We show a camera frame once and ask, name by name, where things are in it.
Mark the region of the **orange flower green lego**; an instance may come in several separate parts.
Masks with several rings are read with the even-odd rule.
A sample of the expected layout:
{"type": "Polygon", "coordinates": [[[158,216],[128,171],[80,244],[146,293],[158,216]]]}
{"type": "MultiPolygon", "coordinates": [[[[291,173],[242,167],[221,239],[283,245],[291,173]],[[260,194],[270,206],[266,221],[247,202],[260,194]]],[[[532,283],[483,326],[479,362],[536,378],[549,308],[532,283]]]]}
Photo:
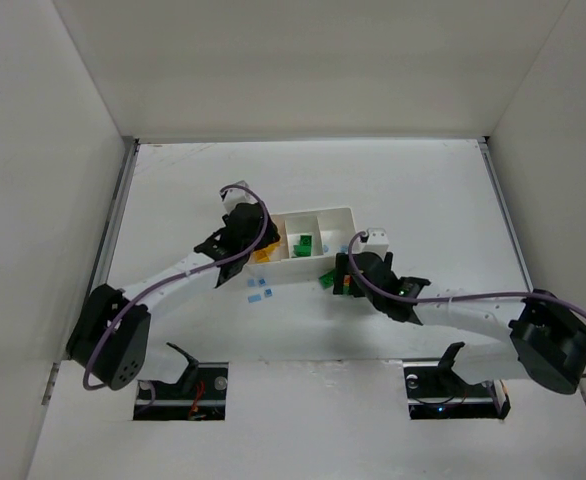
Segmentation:
{"type": "Polygon", "coordinates": [[[350,294],[351,276],[335,275],[333,279],[333,294],[334,295],[349,295],[350,294]]]}

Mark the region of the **green yellow lego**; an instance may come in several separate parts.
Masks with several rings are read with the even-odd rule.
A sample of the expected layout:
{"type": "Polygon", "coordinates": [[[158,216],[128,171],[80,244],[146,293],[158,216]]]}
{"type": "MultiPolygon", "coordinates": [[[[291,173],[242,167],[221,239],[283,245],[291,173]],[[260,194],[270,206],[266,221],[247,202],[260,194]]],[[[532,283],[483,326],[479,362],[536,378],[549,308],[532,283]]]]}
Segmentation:
{"type": "Polygon", "coordinates": [[[270,261],[270,255],[273,254],[280,246],[280,242],[275,242],[267,247],[255,250],[252,254],[255,263],[267,263],[270,261]]]}

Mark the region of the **green long lego brick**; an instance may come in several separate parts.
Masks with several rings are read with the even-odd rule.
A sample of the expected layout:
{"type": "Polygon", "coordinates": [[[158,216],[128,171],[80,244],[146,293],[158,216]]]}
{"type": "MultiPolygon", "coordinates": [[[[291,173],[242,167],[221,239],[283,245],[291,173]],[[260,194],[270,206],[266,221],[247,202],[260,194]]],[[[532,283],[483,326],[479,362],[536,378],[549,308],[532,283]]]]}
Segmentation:
{"type": "Polygon", "coordinates": [[[332,288],[334,285],[334,278],[335,278],[335,270],[330,270],[329,272],[321,275],[318,278],[318,281],[323,289],[332,288]]]}

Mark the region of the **small green lego brick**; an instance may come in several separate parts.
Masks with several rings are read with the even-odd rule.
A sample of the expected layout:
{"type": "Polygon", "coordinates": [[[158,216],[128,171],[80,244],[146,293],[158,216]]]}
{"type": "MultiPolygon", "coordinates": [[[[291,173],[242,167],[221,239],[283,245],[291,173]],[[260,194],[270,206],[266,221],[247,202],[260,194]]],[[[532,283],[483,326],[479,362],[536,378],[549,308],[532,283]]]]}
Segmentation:
{"type": "Polygon", "coordinates": [[[313,255],[313,237],[308,234],[301,235],[298,243],[293,246],[293,255],[296,258],[306,258],[313,255]]]}

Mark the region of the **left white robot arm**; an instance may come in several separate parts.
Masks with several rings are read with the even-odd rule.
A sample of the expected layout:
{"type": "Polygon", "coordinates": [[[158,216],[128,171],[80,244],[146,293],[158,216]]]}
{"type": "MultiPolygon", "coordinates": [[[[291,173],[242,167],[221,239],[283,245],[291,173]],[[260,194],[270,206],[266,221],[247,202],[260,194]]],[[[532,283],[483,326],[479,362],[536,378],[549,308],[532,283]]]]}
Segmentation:
{"type": "Polygon", "coordinates": [[[278,242],[265,205],[241,202],[223,226],[173,266],[137,284],[96,287],[66,345],[84,368],[83,387],[120,390],[135,380],[177,385],[189,366],[174,340],[153,340],[152,328],[191,299],[241,273],[253,251],[278,242]]]}

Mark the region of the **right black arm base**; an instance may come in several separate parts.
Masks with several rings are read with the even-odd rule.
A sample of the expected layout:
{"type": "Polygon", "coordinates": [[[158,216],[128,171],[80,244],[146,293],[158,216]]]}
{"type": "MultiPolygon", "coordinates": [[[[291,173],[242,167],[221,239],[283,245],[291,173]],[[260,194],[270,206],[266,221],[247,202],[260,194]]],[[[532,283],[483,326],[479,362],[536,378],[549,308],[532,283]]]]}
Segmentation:
{"type": "Polygon", "coordinates": [[[468,384],[452,367],[463,342],[450,345],[440,359],[403,363],[411,420],[505,420],[511,402],[502,381],[468,384]]]}

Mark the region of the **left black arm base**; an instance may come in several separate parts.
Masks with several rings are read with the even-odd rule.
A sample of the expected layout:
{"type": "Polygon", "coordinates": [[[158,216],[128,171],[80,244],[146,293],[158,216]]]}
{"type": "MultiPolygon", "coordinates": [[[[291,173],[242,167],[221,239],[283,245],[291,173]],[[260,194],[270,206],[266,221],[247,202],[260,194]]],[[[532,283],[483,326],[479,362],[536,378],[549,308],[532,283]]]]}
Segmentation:
{"type": "Polygon", "coordinates": [[[139,381],[134,421],[224,421],[229,364],[200,362],[174,343],[167,347],[186,362],[174,383],[139,381]]]}

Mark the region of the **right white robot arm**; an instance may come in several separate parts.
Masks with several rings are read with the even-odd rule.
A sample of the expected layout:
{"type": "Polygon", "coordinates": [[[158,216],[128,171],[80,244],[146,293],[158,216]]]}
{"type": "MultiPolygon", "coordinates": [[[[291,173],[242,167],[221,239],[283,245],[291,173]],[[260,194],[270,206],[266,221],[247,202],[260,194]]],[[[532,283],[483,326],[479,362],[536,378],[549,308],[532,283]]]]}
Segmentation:
{"type": "Polygon", "coordinates": [[[335,257],[333,292],[366,298],[399,323],[443,326],[488,337],[482,345],[452,342],[439,366],[469,385],[528,378],[571,395],[586,368],[586,325],[546,291],[469,300],[420,277],[398,277],[392,256],[370,251],[335,257]]]}

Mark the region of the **white three-compartment bin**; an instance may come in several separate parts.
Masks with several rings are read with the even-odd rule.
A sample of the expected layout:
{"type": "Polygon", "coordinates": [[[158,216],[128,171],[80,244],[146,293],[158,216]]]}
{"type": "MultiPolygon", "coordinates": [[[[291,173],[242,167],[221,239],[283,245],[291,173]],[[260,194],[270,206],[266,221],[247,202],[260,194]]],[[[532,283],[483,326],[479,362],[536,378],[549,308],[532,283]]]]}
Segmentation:
{"type": "Polygon", "coordinates": [[[244,272],[256,279],[263,278],[269,284],[297,283],[317,279],[335,265],[340,246],[356,233],[352,209],[336,207],[272,214],[271,219],[280,233],[280,246],[270,255],[267,263],[255,263],[253,257],[244,267],[244,272]],[[296,258],[293,246],[301,235],[313,237],[313,255],[296,258]],[[330,250],[323,252],[323,245],[330,250]]]}

